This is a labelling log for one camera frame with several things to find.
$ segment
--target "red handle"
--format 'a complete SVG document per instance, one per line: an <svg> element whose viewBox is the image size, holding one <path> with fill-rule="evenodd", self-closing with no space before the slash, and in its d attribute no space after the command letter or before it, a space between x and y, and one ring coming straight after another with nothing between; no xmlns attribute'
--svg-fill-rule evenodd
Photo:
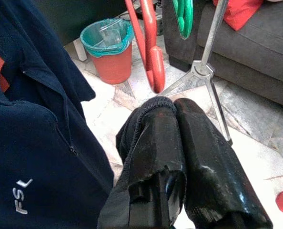
<svg viewBox="0 0 283 229"><path fill-rule="evenodd" d="M165 86L165 68L162 50L156 46L156 17L152 0L140 0L145 24L145 38L131 0L125 0L135 33L138 49L152 90L160 93Z"/></svg>

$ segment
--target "white table leg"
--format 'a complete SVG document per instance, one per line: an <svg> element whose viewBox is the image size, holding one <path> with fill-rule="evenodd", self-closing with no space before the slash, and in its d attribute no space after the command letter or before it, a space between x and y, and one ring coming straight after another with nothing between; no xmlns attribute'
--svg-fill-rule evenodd
<svg viewBox="0 0 283 229"><path fill-rule="evenodd" d="M86 56L86 52L83 47L83 44L80 41L80 38L77 38L73 42L74 42L75 50L77 52L79 60L85 61L87 59L87 56Z"/></svg>

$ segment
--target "marble floor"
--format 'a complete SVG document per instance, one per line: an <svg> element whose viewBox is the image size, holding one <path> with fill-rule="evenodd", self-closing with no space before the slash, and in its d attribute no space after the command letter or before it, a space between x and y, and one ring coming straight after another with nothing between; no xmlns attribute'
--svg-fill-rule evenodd
<svg viewBox="0 0 283 229"><path fill-rule="evenodd" d="M164 48L163 36L157 37L163 50L166 87L185 73L170 66ZM106 151L115 173L121 173L121 159L115 148L115 135L132 110L155 96L146 79L136 41L132 42L132 73L117 85L99 79L88 58L81 62L73 44L66 46L70 57L96 92L96 98L82 102L86 121ZM258 198L273 221L275 229L283 229L283 213L275 198L283 191L283 106L251 93L237 85L215 77L215 85L230 129L235 150ZM193 99L217 125L210 97L202 80L192 77L179 86L169 97ZM184 211L175 224L177 229L194 228Z"/></svg>

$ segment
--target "red pillow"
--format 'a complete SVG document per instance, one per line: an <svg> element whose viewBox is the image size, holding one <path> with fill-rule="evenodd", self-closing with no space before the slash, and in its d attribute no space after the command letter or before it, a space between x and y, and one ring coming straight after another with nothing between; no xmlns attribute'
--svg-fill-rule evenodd
<svg viewBox="0 0 283 229"><path fill-rule="evenodd" d="M234 30L239 30L259 9L263 0L229 0L224 20Z"/></svg>

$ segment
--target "fsl logo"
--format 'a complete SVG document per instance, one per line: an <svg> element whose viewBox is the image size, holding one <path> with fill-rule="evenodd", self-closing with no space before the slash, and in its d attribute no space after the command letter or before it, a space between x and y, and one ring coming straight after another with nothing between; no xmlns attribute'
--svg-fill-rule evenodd
<svg viewBox="0 0 283 229"><path fill-rule="evenodd" d="M19 180L16 184L21 186L22 188L27 188L28 185L32 182L32 179L30 179L27 183L24 183L23 181ZM24 210L22 207L22 202L24 200L24 193L21 189L16 189L15 187L12 189L13 196L15 197L14 205L16 207L16 212L21 214L28 214L27 210Z"/></svg>

